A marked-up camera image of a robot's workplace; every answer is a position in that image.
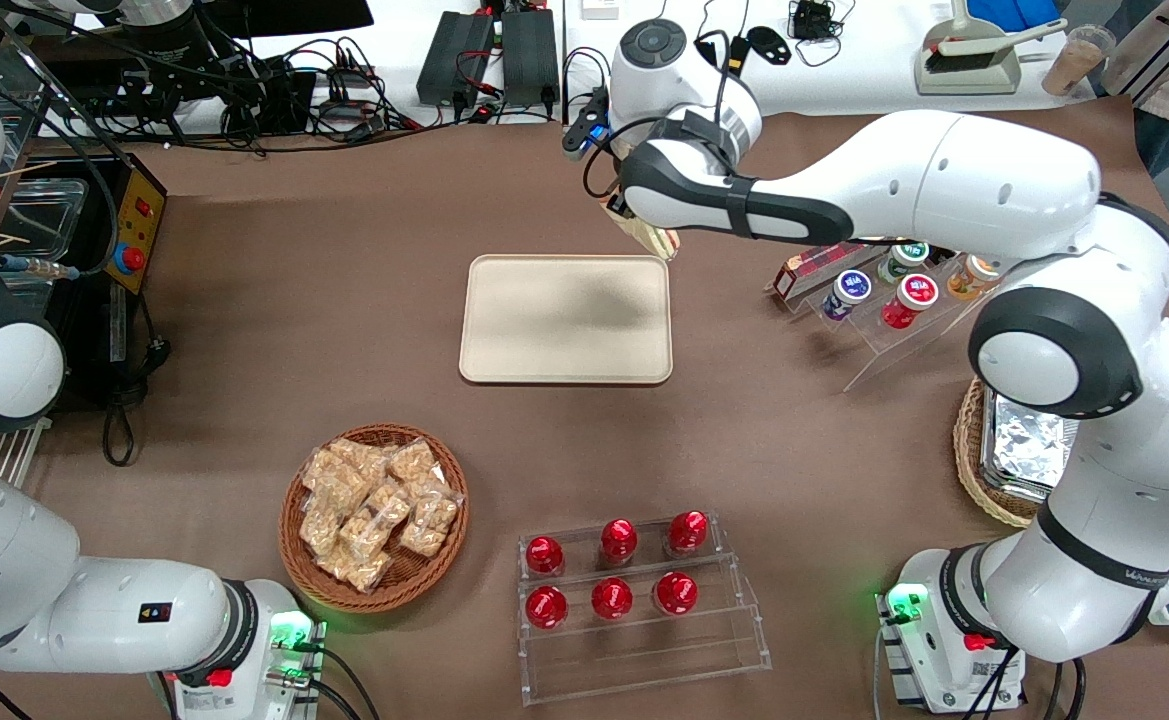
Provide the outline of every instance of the iced coffee cup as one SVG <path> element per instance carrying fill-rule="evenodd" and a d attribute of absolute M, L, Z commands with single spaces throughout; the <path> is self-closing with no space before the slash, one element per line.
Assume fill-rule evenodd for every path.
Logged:
<path fill-rule="evenodd" d="M 1059 58 L 1042 78 L 1042 90 L 1051 95 L 1068 95 L 1087 72 L 1099 67 L 1118 44 L 1113 33 L 1100 26 L 1079 26 L 1068 32 Z"/>

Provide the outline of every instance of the red emergency stop button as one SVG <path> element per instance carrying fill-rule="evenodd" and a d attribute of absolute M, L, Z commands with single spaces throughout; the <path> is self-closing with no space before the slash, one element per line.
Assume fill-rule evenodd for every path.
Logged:
<path fill-rule="evenodd" d="M 220 667 L 220 670 L 212 670 L 210 673 L 206 673 L 206 684 L 214 688 L 227 688 L 228 684 L 233 683 L 233 671 L 228 667 Z"/>
<path fill-rule="evenodd" d="M 139 274 L 144 269 L 144 264 L 148 263 L 145 258 L 144 251 L 139 247 L 127 247 L 126 250 L 122 251 L 122 265 L 132 274 Z"/>

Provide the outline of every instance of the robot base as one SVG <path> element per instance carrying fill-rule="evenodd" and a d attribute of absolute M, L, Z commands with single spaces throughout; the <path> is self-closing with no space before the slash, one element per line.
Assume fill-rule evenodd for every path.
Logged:
<path fill-rule="evenodd" d="M 307 691 L 278 687 L 265 683 L 264 676 L 269 670 L 313 670 L 305 653 L 281 650 L 274 644 L 319 642 L 319 625 L 300 610 L 282 584 L 247 580 L 245 587 L 260 607 L 255 642 L 223 687 L 191 688 L 174 683 L 177 711 L 182 720 L 288 720 L 307 716 L 309 708 L 314 707 Z"/>
<path fill-rule="evenodd" d="M 940 597 L 940 568 L 948 556 L 948 551 L 919 552 L 904 566 L 899 584 L 886 597 L 877 598 L 895 699 L 900 705 L 924 706 L 933 714 L 968 711 L 1007 656 L 999 650 L 967 650 L 964 635 Z M 907 603 L 916 619 L 887 625 L 886 619 L 898 612 L 892 605 L 900 602 Z M 1007 666 L 994 709 L 1019 707 L 1025 666 L 1023 653 Z M 987 704 L 985 693 L 981 712 Z"/>

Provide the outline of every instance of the yellow control panel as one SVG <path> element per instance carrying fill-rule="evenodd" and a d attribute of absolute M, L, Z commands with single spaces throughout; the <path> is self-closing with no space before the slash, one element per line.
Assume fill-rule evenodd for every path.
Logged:
<path fill-rule="evenodd" d="M 134 295 L 144 288 L 148 274 L 148 256 L 153 252 L 153 241 L 162 223 L 167 200 L 139 169 L 131 173 L 126 182 L 126 195 L 118 205 L 118 238 L 113 257 L 109 259 L 108 274 L 123 288 Z"/>

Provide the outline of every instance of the foil container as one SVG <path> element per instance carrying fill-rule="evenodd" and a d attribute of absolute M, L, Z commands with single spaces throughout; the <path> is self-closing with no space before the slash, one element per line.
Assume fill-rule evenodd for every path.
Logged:
<path fill-rule="evenodd" d="M 988 487 L 1042 503 L 1064 476 L 1077 420 L 1028 409 L 985 388 L 981 470 Z"/>

